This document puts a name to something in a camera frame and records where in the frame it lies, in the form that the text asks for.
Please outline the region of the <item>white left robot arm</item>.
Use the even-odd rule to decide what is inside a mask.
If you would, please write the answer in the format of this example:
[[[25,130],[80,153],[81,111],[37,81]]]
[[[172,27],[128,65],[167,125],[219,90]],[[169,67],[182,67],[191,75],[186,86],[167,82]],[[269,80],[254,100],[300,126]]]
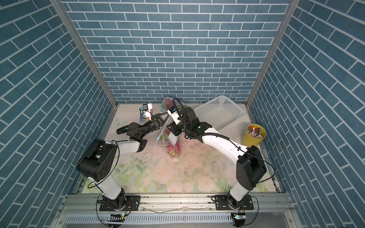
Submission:
[[[121,155],[141,152],[147,140],[144,137],[159,130],[167,121],[167,112],[152,115],[144,124],[130,123],[117,129],[117,134],[126,134],[129,139],[122,141],[104,141],[95,139],[79,159],[76,169],[88,177],[93,186],[102,191],[102,202],[112,211],[121,211],[126,208],[125,191],[114,178],[112,172],[118,165]]]

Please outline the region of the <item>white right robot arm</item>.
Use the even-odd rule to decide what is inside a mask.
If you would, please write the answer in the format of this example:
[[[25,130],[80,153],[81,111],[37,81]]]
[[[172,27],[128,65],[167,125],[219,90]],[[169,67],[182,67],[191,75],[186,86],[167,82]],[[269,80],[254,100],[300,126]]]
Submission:
[[[236,183],[228,191],[226,200],[232,209],[240,209],[242,199],[267,172],[260,150],[254,145],[246,147],[220,134],[207,122],[201,122],[190,107],[182,111],[173,107],[167,113],[173,120],[167,128],[173,135],[185,133],[186,138],[199,140],[215,148],[236,164]]]

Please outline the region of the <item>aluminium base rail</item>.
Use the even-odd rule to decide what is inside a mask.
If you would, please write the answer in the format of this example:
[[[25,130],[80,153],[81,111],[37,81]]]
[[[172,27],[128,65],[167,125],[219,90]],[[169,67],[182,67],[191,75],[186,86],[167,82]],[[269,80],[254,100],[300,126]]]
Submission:
[[[286,193],[250,192],[232,209],[220,193],[132,193],[120,211],[100,211],[96,194],[68,195],[54,228],[299,228]]]

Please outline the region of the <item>right corner aluminium post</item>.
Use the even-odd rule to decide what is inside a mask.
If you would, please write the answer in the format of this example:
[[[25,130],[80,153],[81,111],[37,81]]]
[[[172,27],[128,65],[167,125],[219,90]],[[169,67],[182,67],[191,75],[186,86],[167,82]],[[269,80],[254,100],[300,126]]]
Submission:
[[[253,104],[253,101],[255,99],[255,96],[258,92],[258,89],[265,77],[265,74],[267,73],[267,70],[273,60],[273,57],[279,47],[279,44],[285,34],[285,31],[287,30],[288,26],[289,26],[289,23],[294,15],[294,12],[295,10],[297,9],[298,5],[300,3],[300,0],[292,0],[290,1],[289,5],[288,5],[288,8],[286,9],[286,12],[284,14],[284,17],[283,17],[283,21],[280,23],[279,27],[278,27],[278,31],[273,39],[273,42],[271,44],[271,47],[265,57],[265,61],[264,63],[262,64],[262,67],[260,69],[260,72],[256,78],[256,81],[255,83],[253,84],[253,88],[250,92],[250,95],[248,97],[248,100],[247,100],[247,103],[246,103],[246,107],[249,109],[252,104]]]

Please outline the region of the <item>clear zip-top bag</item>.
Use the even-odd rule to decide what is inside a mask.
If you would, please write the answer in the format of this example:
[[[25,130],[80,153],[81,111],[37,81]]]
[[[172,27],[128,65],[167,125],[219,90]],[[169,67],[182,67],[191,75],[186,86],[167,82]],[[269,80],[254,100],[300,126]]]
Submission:
[[[170,157],[178,157],[180,155],[179,137],[175,136],[167,126],[174,123],[172,118],[167,115],[165,123],[156,139],[155,146],[159,149],[164,149]]]

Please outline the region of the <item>pink dragon fruit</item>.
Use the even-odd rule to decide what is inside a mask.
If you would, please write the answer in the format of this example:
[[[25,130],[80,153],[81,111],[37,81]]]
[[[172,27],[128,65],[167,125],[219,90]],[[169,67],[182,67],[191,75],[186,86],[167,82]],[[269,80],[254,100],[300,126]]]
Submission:
[[[179,156],[180,155],[180,141],[179,137],[175,136],[173,133],[168,135],[168,146],[167,152],[170,156]]]

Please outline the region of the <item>yellow pen cup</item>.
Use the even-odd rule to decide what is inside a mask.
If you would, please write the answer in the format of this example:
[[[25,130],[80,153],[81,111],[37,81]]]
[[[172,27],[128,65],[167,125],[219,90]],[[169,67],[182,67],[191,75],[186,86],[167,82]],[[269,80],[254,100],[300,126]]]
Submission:
[[[261,125],[250,124],[242,137],[242,144],[247,147],[258,146],[266,135],[266,130]]]

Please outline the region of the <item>back zip bag with dragonfruit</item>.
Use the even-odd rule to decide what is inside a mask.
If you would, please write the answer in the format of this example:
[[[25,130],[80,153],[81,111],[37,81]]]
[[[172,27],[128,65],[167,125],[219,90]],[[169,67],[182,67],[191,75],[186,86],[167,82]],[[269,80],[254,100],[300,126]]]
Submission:
[[[173,98],[172,97],[165,97],[160,104],[160,110],[161,112],[167,112],[169,109],[173,109],[173,111],[176,111],[176,108],[174,106]]]

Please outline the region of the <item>left corner aluminium post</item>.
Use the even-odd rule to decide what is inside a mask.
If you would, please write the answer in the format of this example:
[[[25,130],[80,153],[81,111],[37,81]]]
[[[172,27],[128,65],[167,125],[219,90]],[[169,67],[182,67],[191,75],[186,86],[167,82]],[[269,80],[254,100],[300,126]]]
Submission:
[[[69,32],[71,38],[73,39],[74,43],[76,44],[77,48],[79,49],[80,53],[82,54],[84,60],[86,61],[87,65],[91,69],[94,74],[94,77],[101,85],[105,95],[109,99],[110,103],[114,108],[118,106],[117,101],[115,100],[114,96],[112,95],[110,89],[106,85],[105,80],[103,79],[98,67],[96,66],[93,58],[91,57],[87,47],[85,46],[81,36],[79,35],[74,23],[72,22],[70,16],[68,15],[64,5],[59,0],[50,0],[50,3],[54,10],[56,11],[57,15],[61,19],[62,23],[64,24],[65,28]]]

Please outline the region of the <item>corner aluminium post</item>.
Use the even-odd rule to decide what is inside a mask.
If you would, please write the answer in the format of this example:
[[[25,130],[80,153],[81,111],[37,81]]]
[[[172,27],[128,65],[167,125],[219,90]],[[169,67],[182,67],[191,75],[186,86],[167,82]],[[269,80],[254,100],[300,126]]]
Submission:
[[[69,32],[71,38],[73,39],[74,43],[76,44],[77,48],[79,49],[80,53],[82,54],[84,60],[86,61],[87,65],[91,69],[94,74],[94,77],[101,85],[105,95],[109,99],[110,103],[114,108],[118,106],[117,101],[115,100],[114,96],[112,95],[110,89],[106,85],[105,80],[103,79],[98,67],[96,66],[93,58],[91,57],[87,47],[85,46],[81,36],[79,35],[74,23],[72,22],[70,16],[68,15],[64,5],[59,0],[50,0],[50,3],[54,10],[56,11],[57,15],[61,19],[62,23],[64,24],[65,28]]]
[[[252,104],[253,104],[253,101],[255,99],[255,96],[258,92],[258,89],[265,77],[265,74],[267,73],[267,70],[273,60],[273,57],[279,47],[279,44],[285,34],[285,31],[287,30],[288,26],[289,26],[289,23],[294,15],[294,12],[295,10],[297,9],[298,5],[300,3],[300,0],[292,0],[290,1],[289,5],[288,5],[288,8],[286,9],[286,12],[284,14],[284,17],[283,17],[283,21],[280,23],[279,27],[278,27],[278,31],[273,39],[273,42],[271,44],[271,47],[265,57],[265,61],[264,63],[262,64],[262,67],[260,69],[260,72],[256,78],[256,81],[255,83],[253,84],[253,88],[250,92],[250,95],[248,97],[248,100],[247,100],[247,103],[246,103],[246,107],[249,109]]]

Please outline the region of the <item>white plastic basket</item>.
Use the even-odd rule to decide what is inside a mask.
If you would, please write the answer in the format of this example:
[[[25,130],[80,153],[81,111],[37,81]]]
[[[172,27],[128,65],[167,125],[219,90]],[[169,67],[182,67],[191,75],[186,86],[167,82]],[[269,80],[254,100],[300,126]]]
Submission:
[[[200,122],[207,122],[217,131],[246,115],[245,110],[223,95],[194,108],[194,112]]]

